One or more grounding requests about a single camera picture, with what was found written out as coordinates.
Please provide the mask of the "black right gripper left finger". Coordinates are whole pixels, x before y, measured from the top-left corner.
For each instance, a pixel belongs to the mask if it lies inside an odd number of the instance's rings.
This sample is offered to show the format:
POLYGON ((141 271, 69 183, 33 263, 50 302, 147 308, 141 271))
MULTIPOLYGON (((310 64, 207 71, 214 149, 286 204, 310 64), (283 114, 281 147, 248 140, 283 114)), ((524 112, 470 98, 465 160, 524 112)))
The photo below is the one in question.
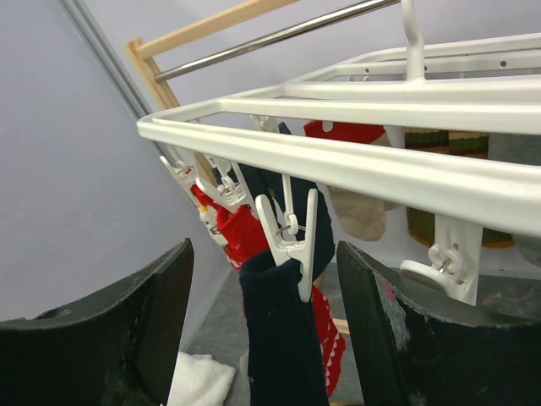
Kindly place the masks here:
POLYGON ((33 319, 1 324, 3 405, 165 405, 194 271, 189 239, 33 319))

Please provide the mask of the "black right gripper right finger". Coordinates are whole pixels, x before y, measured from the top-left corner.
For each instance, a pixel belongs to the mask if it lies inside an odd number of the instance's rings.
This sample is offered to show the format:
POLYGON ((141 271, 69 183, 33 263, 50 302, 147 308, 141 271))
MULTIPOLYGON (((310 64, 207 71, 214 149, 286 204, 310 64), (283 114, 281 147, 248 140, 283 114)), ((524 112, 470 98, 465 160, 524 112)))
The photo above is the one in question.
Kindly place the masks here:
POLYGON ((336 250, 367 405, 537 405, 540 324, 465 304, 353 244, 336 250))

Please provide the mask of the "navy santa sock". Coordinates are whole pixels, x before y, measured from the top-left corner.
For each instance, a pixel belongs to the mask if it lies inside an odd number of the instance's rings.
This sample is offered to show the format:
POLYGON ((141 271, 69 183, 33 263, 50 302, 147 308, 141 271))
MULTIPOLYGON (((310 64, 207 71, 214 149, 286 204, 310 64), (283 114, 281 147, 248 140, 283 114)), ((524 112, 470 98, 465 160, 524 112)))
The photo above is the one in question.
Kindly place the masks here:
MULTIPOLYGON (((239 164, 251 195, 272 198, 284 210, 281 175, 239 164)), ((314 182, 291 178, 294 211, 306 222, 306 203, 314 182)), ((335 254, 331 217, 318 190, 313 280, 335 254)), ((311 303, 298 295, 300 264, 288 260, 276 265, 270 250, 248 259, 239 282, 249 334, 249 405, 329 405, 324 367, 311 303)))

